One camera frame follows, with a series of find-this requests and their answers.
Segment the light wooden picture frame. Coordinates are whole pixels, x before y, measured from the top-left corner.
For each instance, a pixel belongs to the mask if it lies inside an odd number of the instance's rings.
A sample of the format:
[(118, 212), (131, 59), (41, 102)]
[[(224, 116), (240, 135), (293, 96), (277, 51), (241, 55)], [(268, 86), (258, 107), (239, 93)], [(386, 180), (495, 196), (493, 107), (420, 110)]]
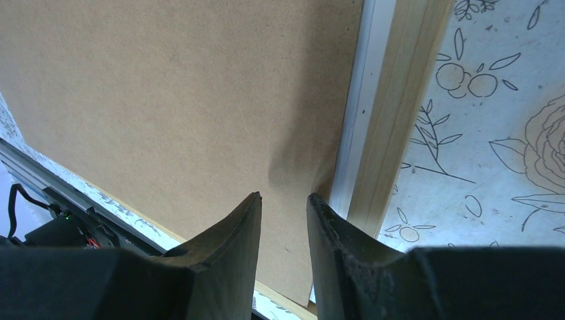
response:
[(448, 1), (397, 1), (351, 204), (349, 223), (365, 233), (371, 223), (359, 223), (356, 217), (383, 210), (389, 198), (449, 5)]

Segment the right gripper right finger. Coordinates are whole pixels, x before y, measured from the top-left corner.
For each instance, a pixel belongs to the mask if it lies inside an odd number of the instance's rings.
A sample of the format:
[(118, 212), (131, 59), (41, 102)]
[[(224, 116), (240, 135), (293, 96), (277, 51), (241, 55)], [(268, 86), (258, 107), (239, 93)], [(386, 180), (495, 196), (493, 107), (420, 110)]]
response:
[(564, 250), (414, 247), (403, 253), (306, 203), (319, 319), (563, 319)]

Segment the sunset landscape photo print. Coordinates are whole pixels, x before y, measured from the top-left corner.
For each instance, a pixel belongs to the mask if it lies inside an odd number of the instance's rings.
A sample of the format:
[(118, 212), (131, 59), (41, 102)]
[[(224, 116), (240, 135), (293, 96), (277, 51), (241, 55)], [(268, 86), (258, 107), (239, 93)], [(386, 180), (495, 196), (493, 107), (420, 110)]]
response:
[(332, 209), (344, 219), (349, 216), (356, 177), (396, 7), (397, 2), (394, 0), (365, 1), (362, 6), (350, 85), (328, 201)]

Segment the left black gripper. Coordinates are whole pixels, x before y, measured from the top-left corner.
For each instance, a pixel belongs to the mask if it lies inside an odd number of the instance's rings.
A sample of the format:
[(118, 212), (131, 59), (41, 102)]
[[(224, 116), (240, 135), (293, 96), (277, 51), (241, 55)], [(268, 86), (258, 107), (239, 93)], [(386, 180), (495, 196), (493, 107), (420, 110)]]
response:
[[(53, 219), (28, 232), (24, 240), (15, 236), (17, 230), (16, 200), (20, 195), (26, 201), (48, 210)], [(8, 206), (9, 232), (1, 237), (2, 247), (81, 247), (102, 249), (115, 246), (115, 233), (102, 224), (93, 225), (71, 210), (63, 210), (54, 203), (44, 203), (32, 198), (20, 183), (12, 184)]]

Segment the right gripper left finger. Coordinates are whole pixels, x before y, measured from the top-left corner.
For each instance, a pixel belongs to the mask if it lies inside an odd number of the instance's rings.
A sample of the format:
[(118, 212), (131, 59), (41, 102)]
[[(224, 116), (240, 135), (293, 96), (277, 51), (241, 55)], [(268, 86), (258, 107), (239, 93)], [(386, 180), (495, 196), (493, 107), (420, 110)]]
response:
[(262, 198), (161, 256), (2, 247), (2, 319), (250, 319)]

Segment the brown frame backing board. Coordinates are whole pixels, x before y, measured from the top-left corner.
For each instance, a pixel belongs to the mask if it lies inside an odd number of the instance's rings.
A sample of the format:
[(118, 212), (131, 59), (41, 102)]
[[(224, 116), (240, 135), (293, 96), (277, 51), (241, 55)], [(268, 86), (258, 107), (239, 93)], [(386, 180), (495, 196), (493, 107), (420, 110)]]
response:
[(362, 1), (2, 1), (30, 147), (190, 239), (263, 198), (257, 280), (305, 305)]

